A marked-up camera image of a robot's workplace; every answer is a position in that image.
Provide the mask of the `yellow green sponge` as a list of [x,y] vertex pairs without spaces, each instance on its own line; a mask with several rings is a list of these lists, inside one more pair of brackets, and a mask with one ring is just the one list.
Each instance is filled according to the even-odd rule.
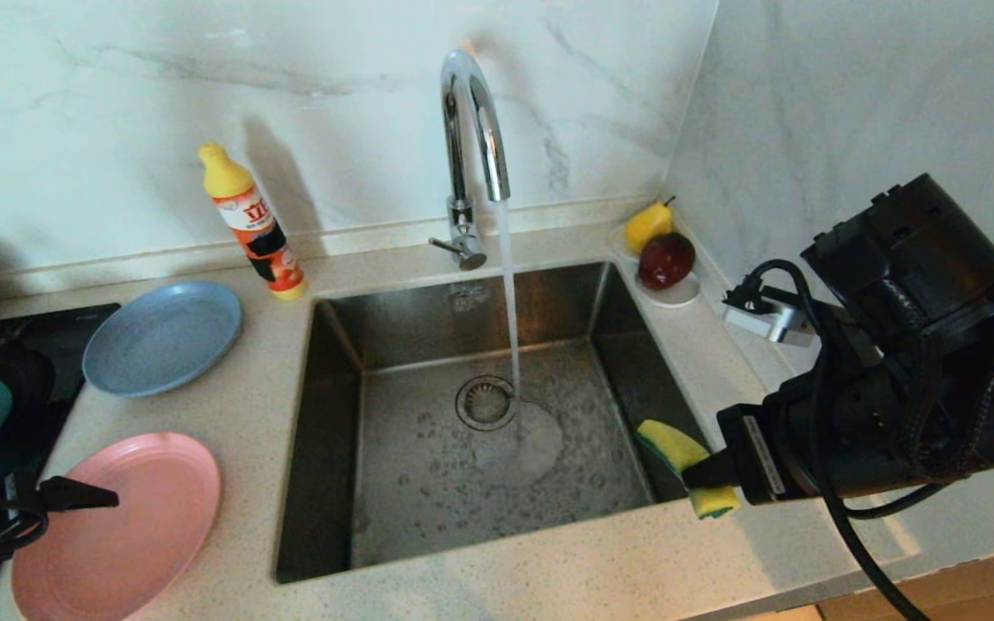
[[658,420],[646,419],[636,428],[636,437],[667,465],[671,474],[683,483],[690,506],[699,519],[724,518],[741,507],[737,492],[729,485],[698,486],[683,478],[686,469],[705,461],[711,453],[693,437]]

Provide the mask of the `pink plastic plate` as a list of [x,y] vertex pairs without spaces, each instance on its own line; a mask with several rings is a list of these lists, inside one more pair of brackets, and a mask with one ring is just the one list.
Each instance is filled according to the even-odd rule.
[[138,434],[67,472],[118,495],[115,507],[70,511],[13,558],[11,586],[25,621],[126,621],[189,567],[216,520],[222,482],[201,441]]

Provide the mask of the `blue plastic plate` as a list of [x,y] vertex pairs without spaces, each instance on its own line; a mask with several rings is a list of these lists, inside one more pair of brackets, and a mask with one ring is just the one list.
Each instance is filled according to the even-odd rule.
[[228,286],[183,280],[130,300],[91,336],[83,375],[100,392],[143,398],[213,368],[243,330],[243,303]]

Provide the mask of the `yellow-capped orange dish soap bottle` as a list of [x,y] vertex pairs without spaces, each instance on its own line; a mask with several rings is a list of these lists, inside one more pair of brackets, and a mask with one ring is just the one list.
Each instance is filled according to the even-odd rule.
[[198,160],[204,165],[204,191],[268,290],[283,300],[302,298],[306,275],[253,174],[216,142],[198,147]]

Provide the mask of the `chrome gooseneck faucet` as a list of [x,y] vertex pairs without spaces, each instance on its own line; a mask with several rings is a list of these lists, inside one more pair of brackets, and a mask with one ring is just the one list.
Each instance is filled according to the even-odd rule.
[[446,200],[450,238],[443,241],[431,237],[427,242],[450,253],[458,270],[473,271],[484,267],[487,256],[475,221],[475,200],[467,189],[465,119],[472,122],[475,131],[489,200],[508,200],[512,196],[512,187],[494,96],[477,59],[465,48],[455,48],[443,60],[439,76],[439,103],[450,175],[450,194]]

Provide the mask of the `stainless steel sink basin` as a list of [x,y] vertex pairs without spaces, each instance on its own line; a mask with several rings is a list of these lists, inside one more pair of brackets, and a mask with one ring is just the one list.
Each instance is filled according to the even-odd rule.
[[636,439],[705,434],[618,265],[514,276],[522,429],[456,394],[512,380],[501,278],[319,300],[274,575],[293,583],[685,499]]

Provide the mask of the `black induction cooktop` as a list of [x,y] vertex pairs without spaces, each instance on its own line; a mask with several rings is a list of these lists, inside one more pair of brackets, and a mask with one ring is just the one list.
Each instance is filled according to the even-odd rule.
[[82,359],[118,304],[0,321],[0,380],[12,396],[0,428],[0,492],[15,471],[40,474],[85,385]]

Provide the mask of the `small white saucer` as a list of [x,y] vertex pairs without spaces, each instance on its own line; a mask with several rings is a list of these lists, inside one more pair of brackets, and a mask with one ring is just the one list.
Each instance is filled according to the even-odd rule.
[[608,250],[610,250],[615,258],[635,265],[639,263],[639,253],[634,253],[626,243],[625,224],[616,224],[608,232],[605,241],[607,241]]
[[685,279],[660,290],[648,287],[639,276],[635,276],[635,284],[640,295],[659,308],[682,308],[701,296],[701,279],[695,273],[690,273]]

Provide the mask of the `wooden cabinet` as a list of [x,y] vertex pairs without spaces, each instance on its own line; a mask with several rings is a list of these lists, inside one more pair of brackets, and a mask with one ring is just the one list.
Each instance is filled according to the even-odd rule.
[[900,583],[932,621],[994,621],[994,557]]

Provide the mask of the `dark red apple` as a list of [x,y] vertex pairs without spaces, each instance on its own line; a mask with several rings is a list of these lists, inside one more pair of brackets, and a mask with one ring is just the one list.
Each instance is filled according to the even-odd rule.
[[695,245],[677,232],[652,237],[640,252],[638,280],[662,291],[687,278],[695,264]]

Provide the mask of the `yellow pear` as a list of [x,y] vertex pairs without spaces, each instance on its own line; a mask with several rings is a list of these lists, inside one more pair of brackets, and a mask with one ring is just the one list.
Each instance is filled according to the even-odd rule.
[[634,255],[640,255],[652,239],[675,231],[673,211],[670,204],[675,197],[648,205],[624,224],[625,248]]

